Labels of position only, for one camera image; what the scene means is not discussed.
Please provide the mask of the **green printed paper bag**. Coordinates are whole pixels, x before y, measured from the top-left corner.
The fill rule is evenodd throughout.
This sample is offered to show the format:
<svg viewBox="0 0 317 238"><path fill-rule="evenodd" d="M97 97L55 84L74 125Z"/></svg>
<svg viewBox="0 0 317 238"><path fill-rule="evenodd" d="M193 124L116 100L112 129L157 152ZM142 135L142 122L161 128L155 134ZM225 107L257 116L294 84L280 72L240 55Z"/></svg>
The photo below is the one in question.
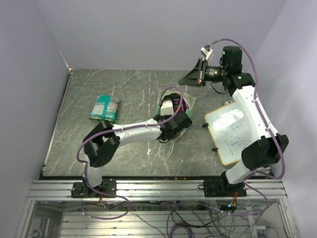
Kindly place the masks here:
<svg viewBox="0 0 317 238"><path fill-rule="evenodd" d="M187 110L185 111L185 113L190 117L190 119L192 118L193 115L193 111L194 111L194 104L195 104L195 100L196 98L193 97L192 95L187 93L187 87L185 87L185 91L183 92L182 90L180 90L182 92L183 95L183 99L186 101L186 105L187 105ZM158 101L157 101L157 106L156 106L156 115L160 114L160 102L163 102L167 99L174 99L174 98L180 98L180 93L178 90L174 89L174 88L169 88L164 90L163 92L160 92L159 97L158 97ZM163 143L160 144L159 149L158 149L158 157L161 160L167 160L174 149L174 143L185 133L186 129L181 130L179 133L177 133L172 139L170 139L169 141L163 141Z"/></svg>

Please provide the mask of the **green snack packet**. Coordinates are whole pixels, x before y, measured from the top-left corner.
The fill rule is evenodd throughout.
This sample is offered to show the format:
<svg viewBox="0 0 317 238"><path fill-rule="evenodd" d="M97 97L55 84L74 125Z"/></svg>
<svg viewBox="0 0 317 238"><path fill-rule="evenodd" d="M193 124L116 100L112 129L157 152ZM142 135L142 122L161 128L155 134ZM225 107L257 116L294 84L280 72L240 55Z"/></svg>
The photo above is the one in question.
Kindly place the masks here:
<svg viewBox="0 0 317 238"><path fill-rule="evenodd" d="M114 123L120 103L121 101L115 97L99 94L89 114L89 119L94 121L108 120L110 123Z"/></svg>

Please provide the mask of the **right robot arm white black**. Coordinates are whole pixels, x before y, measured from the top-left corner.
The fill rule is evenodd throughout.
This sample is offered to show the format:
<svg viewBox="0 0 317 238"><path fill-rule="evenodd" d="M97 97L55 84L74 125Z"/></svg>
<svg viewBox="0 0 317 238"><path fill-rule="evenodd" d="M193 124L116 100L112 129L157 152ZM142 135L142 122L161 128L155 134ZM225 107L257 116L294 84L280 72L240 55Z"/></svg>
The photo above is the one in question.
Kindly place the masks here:
<svg viewBox="0 0 317 238"><path fill-rule="evenodd" d="M205 197L246 196L243 181L261 169L277 164L289 140L272 125L256 92L256 83L242 71L242 49L225 46L219 66L210 66L213 51L201 48L204 58L182 79L180 85L204 87L221 83L233 101L205 114L203 127L209 129L223 165L233 165L218 177L199 185Z"/></svg>

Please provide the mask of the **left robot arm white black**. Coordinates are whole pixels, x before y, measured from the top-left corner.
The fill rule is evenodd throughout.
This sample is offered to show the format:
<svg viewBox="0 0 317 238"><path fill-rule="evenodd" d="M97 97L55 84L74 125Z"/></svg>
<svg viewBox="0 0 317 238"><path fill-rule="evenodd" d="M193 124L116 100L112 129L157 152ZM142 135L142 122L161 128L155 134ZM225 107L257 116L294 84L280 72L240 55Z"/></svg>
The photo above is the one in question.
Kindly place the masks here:
<svg viewBox="0 0 317 238"><path fill-rule="evenodd" d="M127 125L111 124L107 120L100 122L84 138L84 145L80 147L85 153L84 163L87 165L84 192L90 197L100 193L101 168L112 160L119 147L140 141L168 142L191 125L192 120L184 111L174 116L156 115L147 121Z"/></svg>

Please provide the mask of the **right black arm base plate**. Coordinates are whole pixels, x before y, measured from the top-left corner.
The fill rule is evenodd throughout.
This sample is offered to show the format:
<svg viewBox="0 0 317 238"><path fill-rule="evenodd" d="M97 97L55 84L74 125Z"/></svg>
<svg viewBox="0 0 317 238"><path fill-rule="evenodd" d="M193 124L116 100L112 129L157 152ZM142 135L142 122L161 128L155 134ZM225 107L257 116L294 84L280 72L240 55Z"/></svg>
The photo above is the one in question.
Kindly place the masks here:
<svg viewBox="0 0 317 238"><path fill-rule="evenodd" d="M198 185L204 196L210 197L246 197L247 193L243 183L229 184L226 178L210 177Z"/></svg>

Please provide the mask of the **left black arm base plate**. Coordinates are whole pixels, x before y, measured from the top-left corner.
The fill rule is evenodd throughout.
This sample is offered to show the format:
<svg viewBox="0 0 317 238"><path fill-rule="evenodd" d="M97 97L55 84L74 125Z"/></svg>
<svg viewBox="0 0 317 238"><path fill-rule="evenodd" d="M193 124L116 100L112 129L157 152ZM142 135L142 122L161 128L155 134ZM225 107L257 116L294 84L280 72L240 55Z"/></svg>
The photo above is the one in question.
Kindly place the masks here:
<svg viewBox="0 0 317 238"><path fill-rule="evenodd" d="M75 182L72 186L71 198L111 198L116 195L116 182L112 179L103 179L102 183L94 189L98 192L89 188L84 181Z"/></svg>

